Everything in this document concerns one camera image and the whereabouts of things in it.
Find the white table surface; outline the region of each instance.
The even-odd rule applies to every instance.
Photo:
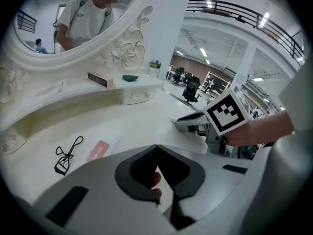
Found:
[[[68,152],[80,135],[84,136],[84,145],[93,145],[92,137],[102,131],[121,135],[114,153],[150,144],[206,153],[204,137],[182,133],[169,120],[169,116],[179,118],[192,112],[159,89],[152,100],[134,105],[121,105],[112,96],[67,106],[41,116],[24,146],[10,155],[1,155],[2,174],[13,194],[33,204],[43,191],[63,178],[53,168],[58,160],[56,147],[60,145]],[[172,203],[172,190],[163,178],[157,187],[163,193],[159,205],[163,212]]]

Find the black office chair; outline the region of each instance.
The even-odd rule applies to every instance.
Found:
[[[198,100],[196,99],[195,95],[197,93],[197,89],[199,88],[199,86],[200,86],[200,80],[197,77],[193,76],[190,79],[188,79],[187,87],[182,94],[183,97],[187,99],[186,102],[188,104],[190,104],[189,103],[190,101],[197,103]]]
[[[175,72],[175,75],[174,75],[174,79],[172,80],[172,84],[175,84],[176,85],[179,85],[180,86],[180,83],[182,82],[182,80],[180,79],[180,76],[181,76],[182,72],[180,72],[179,70],[177,70]]]
[[[186,86],[187,87],[187,82],[188,82],[188,80],[189,79],[191,79],[192,78],[192,75],[191,74],[186,74],[185,75],[185,78],[182,80],[183,81],[183,86]]]

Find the white t-shirt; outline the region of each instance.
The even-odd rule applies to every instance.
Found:
[[[105,16],[107,8],[96,7],[92,0],[87,0],[83,6],[79,7],[80,2],[81,0],[70,0],[58,19],[58,23],[69,27],[66,37],[69,38],[74,47],[82,45],[109,28],[124,13],[126,8],[120,4],[112,4],[110,14]]]

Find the brown wall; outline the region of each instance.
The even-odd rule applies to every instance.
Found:
[[[173,55],[171,60],[171,65],[174,65],[175,68],[183,67],[185,68],[186,72],[192,73],[194,76],[198,77],[200,79],[200,83],[204,82],[207,73],[210,71],[214,75],[220,77],[221,79],[224,79],[226,81],[233,81],[233,78],[226,75],[224,72],[217,70],[215,68],[212,68],[208,65],[199,63],[194,60],[190,60],[188,58],[180,57]],[[250,97],[252,97],[258,104],[263,107],[265,110],[268,108],[267,105],[253,92],[251,92],[249,89],[245,88],[246,91],[248,91],[248,94]]]

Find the railing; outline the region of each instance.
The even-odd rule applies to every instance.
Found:
[[[303,56],[303,50],[300,45],[283,28],[270,19],[267,19],[265,25],[261,27],[260,23],[263,18],[262,14],[230,2],[218,0],[209,1],[211,2],[212,8],[207,4],[208,0],[189,0],[186,12],[216,14],[228,18],[234,18],[244,24],[246,23],[272,38],[284,48],[293,59],[296,59],[297,61],[301,60],[300,58]]]
[[[37,22],[36,19],[32,18],[30,15],[21,10],[18,10],[17,19],[19,29],[35,33],[35,27]]]

